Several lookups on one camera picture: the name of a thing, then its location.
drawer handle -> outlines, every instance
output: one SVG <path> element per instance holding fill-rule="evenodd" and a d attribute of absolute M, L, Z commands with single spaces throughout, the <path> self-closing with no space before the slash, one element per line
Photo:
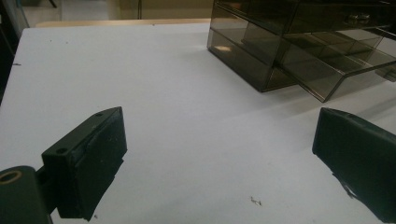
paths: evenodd
<path fill-rule="evenodd" d="M 346 23 L 350 25 L 366 25 L 370 21 L 370 14 L 367 13 L 352 13 L 346 18 Z"/>

smoked plastic drawer unit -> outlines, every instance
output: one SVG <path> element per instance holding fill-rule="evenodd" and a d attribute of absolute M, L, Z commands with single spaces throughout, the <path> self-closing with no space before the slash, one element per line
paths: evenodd
<path fill-rule="evenodd" d="M 258 91 L 298 83 L 326 102 L 396 80 L 395 22 L 396 1 L 219 0 L 207 46 Z"/>

white table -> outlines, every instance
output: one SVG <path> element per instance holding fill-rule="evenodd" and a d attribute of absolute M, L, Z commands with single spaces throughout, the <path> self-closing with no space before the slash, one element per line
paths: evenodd
<path fill-rule="evenodd" d="M 396 133 L 395 86 L 327 104 L 297 86 L 261 94 L 208 52 L 208 29 L 25 30 L 0 107 L 0 170 L 38 169 L 45 149 L 121 105 L 129 151 L 92 223 L 381 223 L 311 147 L 322 106 Z"/>

black plastic part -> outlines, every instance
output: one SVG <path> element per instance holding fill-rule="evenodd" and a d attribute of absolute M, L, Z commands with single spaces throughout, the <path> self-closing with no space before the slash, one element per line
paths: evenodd
<path fill-rule="evenodd" d="M 61 217 L 90 220 L 127 151 L 121 107 L 99 112 L 42 154 Z"/>
<path fill-rule="evenodd" d="M 313 152 L 349 196 L 396 222 L 396 135 L 355 115 L 322 108 Z"/>
<path fill-rule="evenodd" d="M 52 223 L 34 168 L 17 166 L 0 172 L 0 223 Z"/>
<path fill-rule="evenodd" d="M 41 167 L 38 171 L 35 172 L 38 180 L 38 184 L 41 188 L 41 193 L 44 198 L 44 203 L 47 208 L 47 213 L 51 214 L 53 210 L 56 208 L 57 203 L 57 192 L 58 189 L 55 185 L 55 180 L 49 178 L 47 175 L 46 169 Z"/>

gray floor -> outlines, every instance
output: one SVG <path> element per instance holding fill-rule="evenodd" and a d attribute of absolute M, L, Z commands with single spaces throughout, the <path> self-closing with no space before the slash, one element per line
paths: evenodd
<path fill-rule="evenodd" d="M 30 27 L 43 21 L 107 21 L 106 0 L 23 0 L 23 10 Z"/>

